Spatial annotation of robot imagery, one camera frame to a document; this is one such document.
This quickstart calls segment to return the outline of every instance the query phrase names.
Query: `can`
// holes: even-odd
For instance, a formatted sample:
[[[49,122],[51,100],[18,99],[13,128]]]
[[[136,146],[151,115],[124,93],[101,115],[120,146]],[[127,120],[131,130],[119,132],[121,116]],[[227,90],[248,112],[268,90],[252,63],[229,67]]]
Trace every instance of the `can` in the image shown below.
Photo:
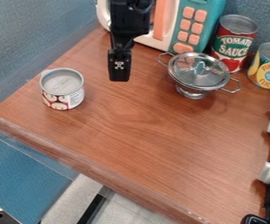
[[[262,44],[247,72],[250,81],[261,88],[270,89],[270,43]]]
[[[256,35],[257,25],[250,18],[241,15],[223,16],[210,55],[221,60],[231,73],[236,73],[245,64]]]
[[[43,102],[57,110],[73,109],[80,105],[85,97],[83,84],[83,76],[67,67],[43,71],[39,81]]]

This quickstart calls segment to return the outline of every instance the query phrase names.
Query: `toy microwave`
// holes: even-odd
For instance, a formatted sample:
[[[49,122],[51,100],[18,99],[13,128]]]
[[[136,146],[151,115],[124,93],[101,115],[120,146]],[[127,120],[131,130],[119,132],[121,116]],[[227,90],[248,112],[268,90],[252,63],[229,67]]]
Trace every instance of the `toy microwave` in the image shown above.
[[[109,0],[97,0],[97,17],[109,30]],[[226,0],[157,0],[150,33],[136,42],[165,52],[202,52],[208,44]]]

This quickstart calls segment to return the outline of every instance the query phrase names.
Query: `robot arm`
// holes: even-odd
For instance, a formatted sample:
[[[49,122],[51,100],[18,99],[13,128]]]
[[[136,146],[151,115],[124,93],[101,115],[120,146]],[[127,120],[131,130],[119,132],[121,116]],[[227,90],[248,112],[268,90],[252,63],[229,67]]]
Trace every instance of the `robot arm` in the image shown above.
[[[134,39],[149,33],[153,0],[110,0],[111,49],[108,68],[111,81],[128,81]]]

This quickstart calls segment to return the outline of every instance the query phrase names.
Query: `wooden countertop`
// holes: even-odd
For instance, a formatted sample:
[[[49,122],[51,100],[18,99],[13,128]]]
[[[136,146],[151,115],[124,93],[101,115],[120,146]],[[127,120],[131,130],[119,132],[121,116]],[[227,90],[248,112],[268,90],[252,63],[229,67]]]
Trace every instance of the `wooden countertop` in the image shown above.
[[[81,106],[45,106],[38,75],[0,103],[0,130],[181,223],[263,215],[266,187],[255,179],[270,154],[270,91],[238,73],[237,94],[184,98],[160,52],[143,45],[133,51],[131,80],[110,82],[109,47],[97,28],[50,66],[84,75]]]

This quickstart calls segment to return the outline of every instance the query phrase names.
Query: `gray fabric wall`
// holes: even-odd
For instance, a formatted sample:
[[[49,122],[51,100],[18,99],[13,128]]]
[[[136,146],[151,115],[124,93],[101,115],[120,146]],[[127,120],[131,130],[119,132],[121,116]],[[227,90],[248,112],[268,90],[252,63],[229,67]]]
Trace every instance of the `gray fabric wall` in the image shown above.
[[[0,0],[0,101],[90,32],[94,21],[93,0]]]
[[[241,14],[253,19],[259,35],[252,46],[256,52],[261,43],[270,42],[270,0],[228,0],[225,14]]]

